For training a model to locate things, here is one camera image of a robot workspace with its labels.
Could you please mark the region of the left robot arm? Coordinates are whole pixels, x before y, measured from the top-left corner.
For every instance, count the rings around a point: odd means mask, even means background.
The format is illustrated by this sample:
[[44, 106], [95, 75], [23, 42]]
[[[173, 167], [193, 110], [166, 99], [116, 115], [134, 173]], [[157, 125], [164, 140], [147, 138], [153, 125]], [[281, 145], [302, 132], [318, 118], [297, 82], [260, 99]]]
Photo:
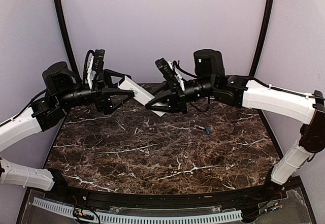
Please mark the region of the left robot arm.
[[[64, 61], [51, 65], [42, 77], [46, 88], [18, 114], [1, 123], [1, 151], [56, 126], [73, 107], [94, 104], [97, 111], [108, 115], [134, 97], [133, 91], [119, 88], [131, 76], [108, 69], [97, 70], [88, 87]], [[119, 77], [120, 82], [112, 83], [112, 77]], [[72, 197], [59, 170], [31, 168], [4, 158], [1, 158], [1, 184], [51, 191], [61, 202]]]

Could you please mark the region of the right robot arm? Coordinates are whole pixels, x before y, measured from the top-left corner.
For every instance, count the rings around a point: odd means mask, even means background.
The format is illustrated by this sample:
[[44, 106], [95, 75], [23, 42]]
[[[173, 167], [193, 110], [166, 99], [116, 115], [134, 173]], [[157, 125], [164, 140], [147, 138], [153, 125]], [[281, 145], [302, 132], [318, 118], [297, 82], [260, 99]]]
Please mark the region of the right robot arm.
[[272, 169], [270, 181], [259, 190], [259, 196], [271, 200], [279, 192], [279, 185], [312, 155], [324, 150], [324, 97], [322, 92], [302, 93], [265, 84], [250, 76], [226, 75], [222, 54], [212, 49], [194, 52], [195, 75], [184, 80], [176, 61], [161, 58], [155, 65], [165, 81], [146, 109], [160, 112], [187, 113], [187, 104], [200, 98], [214, 98], [217, 102], [237, 108], [269, 111], [300, 121], [300, 138]]

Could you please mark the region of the white remote control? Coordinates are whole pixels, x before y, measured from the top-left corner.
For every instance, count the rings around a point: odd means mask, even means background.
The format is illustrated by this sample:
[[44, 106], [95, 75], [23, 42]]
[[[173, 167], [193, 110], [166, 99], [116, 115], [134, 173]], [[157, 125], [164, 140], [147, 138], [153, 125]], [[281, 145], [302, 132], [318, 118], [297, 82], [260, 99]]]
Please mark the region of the white remote control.
[[141, 87], [128, 76], [124, 76], [122, 81], [118, 82], [118, 88], [122, 90], [131, 90], [134, 92], [134, 99], [145, 106], [148, 102], [154, 99], [154, 96], [146, 89]]

